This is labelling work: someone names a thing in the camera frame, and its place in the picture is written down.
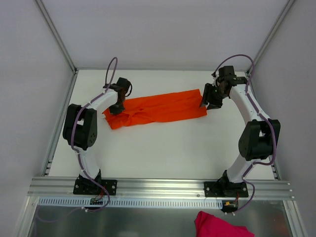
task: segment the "orange cloth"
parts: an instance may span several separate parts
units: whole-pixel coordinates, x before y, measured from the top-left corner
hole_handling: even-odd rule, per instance
[[[151,122],[172,122],[207,115],[200,108],[202,96],[198,89],[125,100],[125,110],[114,116],[103,112],[111,129]]]

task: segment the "folded cloth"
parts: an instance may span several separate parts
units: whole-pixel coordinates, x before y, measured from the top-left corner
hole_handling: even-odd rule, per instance
[[[125,110],[122,113],[114,116],[107,109],[103,114],[111,129],[151,122],[194,119],[207,115],[206,107],[199,107],[201,100],[201,93],[196,89],[125,100]]]
[[[197,237],[254,237],[246,227],[233,226],[211,214],[200,211],[196,218]]]

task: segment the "white wall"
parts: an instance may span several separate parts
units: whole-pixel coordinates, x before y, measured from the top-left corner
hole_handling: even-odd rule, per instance
[[[316,236],[315,12],[315,0],[295,3],[254,77],[258,101],[281,122],[277,160],[311,237]]]
[[[255,57],[287,0],[43,0],[77,67],[212,70]],[[247,59],[232,60],[247,70]]]
[[[0,2],[0,232],[40,175],[71,71],[32,0]]]

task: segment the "pink cloth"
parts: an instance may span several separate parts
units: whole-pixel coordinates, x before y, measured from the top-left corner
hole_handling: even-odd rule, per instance
[[[204,211],[196,218],[197,237],[254,237],[255,235],[243,226],[233,226]]]

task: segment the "purple cable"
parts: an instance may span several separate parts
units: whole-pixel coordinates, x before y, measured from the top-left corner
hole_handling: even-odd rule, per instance
[[[100,184],[98,184],[97,182],[95,182],[95,181],[88,175],[88,173],[84,170],[84,167],[83,167],[83,165],[82,165],[82,161],[81,161],[81,156],[80,156],[79,150],[74,147],[75,130],[76,130],[77,123],[78,123],[78,121],[79,121],[79,117],[80,117],[81,113],[83,112],[83,110],[84,110],[85,108],[87,108],[87,107],[90,105],[90,103],[93,103],[94,101],[96,101],[97,99],[99,99],[101,96],[103,96],[103,95],[109,90],[110,85],[111,85],[111,83],[112,83],[112,81],[113,81],[113,78],[114,78],[115,71],[116,71],[116,69],[117,69],[117,65],[118,65],[118,58],[117,58],[117,57],[114,57],[114,58],[111,60],[111,62],[109,63],[108,69],[107,69],[107,72],[106,72],[106,76],[105,76],[105,81],[107,81],[108,72],[109,72],[110,66],[111,66],[111,64],[112,64],[112,62],[113,62],[114,60],[115,60],[116,62],[115,62],[115,66],[114,66],[114,69],[113,69],[113,72],[112,72],[112,76],[111,76],[110,83],[108,84],[108,86],[106,87],[106,89],[105,89],[105,91],[104,91],[103,93],[101,93],[101,94],[99,94],[98,96],[96,96],[95,98],[93,98],[89,103],[87,103],[85,106],[83,106],[83,107],[79,110],[79,112],[78,112],[78,114],[77,114],[77,117],[76,117],[76,119],[75,119],[75,122],[74,122],[72,134],[71,134],[71,142],[70,142],[70,145],[71,145],[71,148],[72,148],[75,152],[77,152],[77,154],[78,154],[78,162],[79,162],[80,168],[83,170],[83,173],[86,175],[86,177],[87,177],[92,183],[94,183],[95,185],[99,186],[99,187],[106,193],[106,195],[108,196],[108,201],[107,201],[107,203],[106,203],[105,205],[103,205],[103,206],[101,206],[100,208],[95,209],[95,210],[89,210],[89,212],[100,211],[100,210],[102,210],[104,207],[106,207],[106,206],[110,203],[110,194],[109,194],[109,192],[108,192],[102,185],[100,185]],[[44,219],[40,218],[39,215],[38,215],[39,209],[40,209],[40,208],[38,208],[38,209],[36,210],[36,214],[35,214],[36,219],[38,219],[39,221],[44,222],[44,223],[55,223],[55,222],[59,222],[59,221],[62,221],[62,220],[64,220],[64,219],[66,219],[70,214],[72,214],[72,213],[75,212],[76,210],[82,209],[82,207],[74,208],[74,209],[71,210],[67,215],[65,215],[65,216],[63,216],[63,217],[61,217],[61,218],[59,218],[59,219],[57,219],[57,220],[44,220]],[[36,234],[37,234],[36,223],[35,223],[35,225],[34,225],[34,228],[35,228],[35,236],[36,236]]]
[[[214,73],[212,73],[212,75],[215,77],[217,70],[223,65],[223,63],[225,63],[227,60],[229,60],[229,59],[231,59],[231,58],[235,58],[235,57],[246,57],[246,58],[248,58],[248,59],[251,61],[252,72],[251,72],[250,77],[249,77],[249,79],[248,79],[248,82],[247,82],[247,84],[246,84],[245,92],[246,92],[247,98],[249,99],[249,101],[250,101],[250,103],[252,104],[252,106],[255,108],[255,111],[258,113],[259,117],[262,118],[262,119],[268,124],[268,126],[269,126],[269,128],[270,128],[270,130],[271,130],[272,143],[273,143],[273,155],[272,155],[271,161],[268,162],[268,163],[263,163],[263,162],[255,161],[255,162],[253,162],[253,163],[251,164],[251,166],[250,166],[250,167],[244,172],[244,174],[242,175],[242,177],[241,177],[242,180],[243,180],[245,183],[251,185],[252,188],[253,188],[253,191],[252,191],[252,195],[251,195],[250,199],[248,200],[248,202],[247,202],[244,206],[242,206],[241,208],[239,208],[238,210],[235,211],[235,212],[237,212],[237,211],[240,211],[240,210],[244,209],[244,208],[252,201],[253,197],[255,196],[255,186],[254,186],[254,184],[250,183],[249,181],[246,181],[246,180],[244,179],[245,176],[250,172],[250,170],[252,169],[253,165],[255,165],[255,164],[272,165],[272,164],[275,162],[275,160],[276,160],[276,154],[277,154],[277,142],[276,142],[276,134],[275,134],[275,131],[274,131],[274,129],[273,129],[272,124],[269,122],[269,120],[268,120],[266,117],[264,117],[264,116],[262,115],[262,113],[260,113],[258,107],[256,106],[255,102],[254,102],[253,99],[251,98],[250,93],[248,92],[248,88],[249,88],[249,85],[250,85],[250,83],[251,83],[251,79],[252,79],[252,77],[253,77],[254,71],[255,71],[255,63],[254,63],[254,61],[252,60],[252,58],[249,57],[249,56],[246,55],[246,54],[236,54],[236,55],[230,56],[230,57],[228,57],[227,59],[225,59],[225,60],[216,68],[216,70],[214,71]]]

